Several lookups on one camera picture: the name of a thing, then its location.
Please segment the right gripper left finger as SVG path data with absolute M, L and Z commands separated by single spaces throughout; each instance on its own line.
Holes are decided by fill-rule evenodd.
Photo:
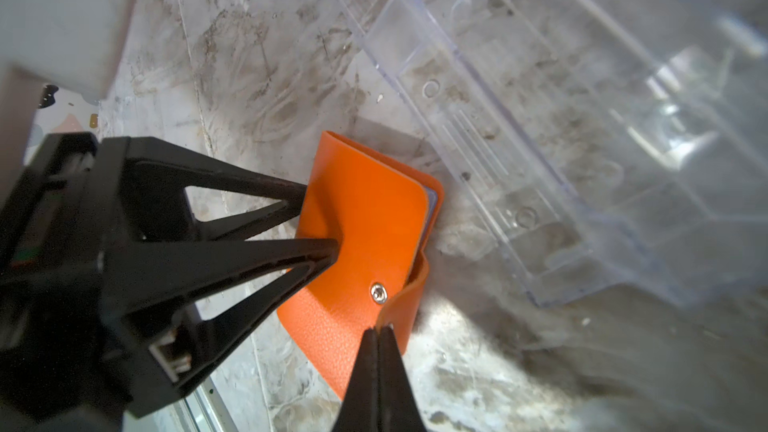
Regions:
M 378 430 L 378 335 L 363 333 L 346 394 L 332 428 L 338 431 Z

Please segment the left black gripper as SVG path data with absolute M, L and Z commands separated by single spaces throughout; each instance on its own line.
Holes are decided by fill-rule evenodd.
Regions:
M 155 154 L 152 137 L 51 134 L 24 167 L 1 210 L 3 430 L 152 429 L 155 411 L 193 392 L 336 261 L 334 239 L 141 242 L 106 254 L 121 181 Z M 272 272 L 200 317 L 197 302 Z

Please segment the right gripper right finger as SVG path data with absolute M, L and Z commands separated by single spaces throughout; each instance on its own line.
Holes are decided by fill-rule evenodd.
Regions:
M 426 432 L 392 327 L 378 332 L 378 430 Z

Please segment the orange card holder wallet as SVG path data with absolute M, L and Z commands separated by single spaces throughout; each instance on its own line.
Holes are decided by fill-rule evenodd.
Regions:
M 444 200 L 435 177 L 334 132 L 322 133 L 299 238 L 335 239 L 337 261 L 278 308 L 284 329 L 344 397 L 365 330 L 391 325 L 407 349 Z

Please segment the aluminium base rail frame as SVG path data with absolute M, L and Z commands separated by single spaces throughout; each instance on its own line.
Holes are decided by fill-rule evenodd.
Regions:
M 177 402 L 173 408 L 182 431 L 238 431 L 212 378 L 206 379 L 201 386 Z

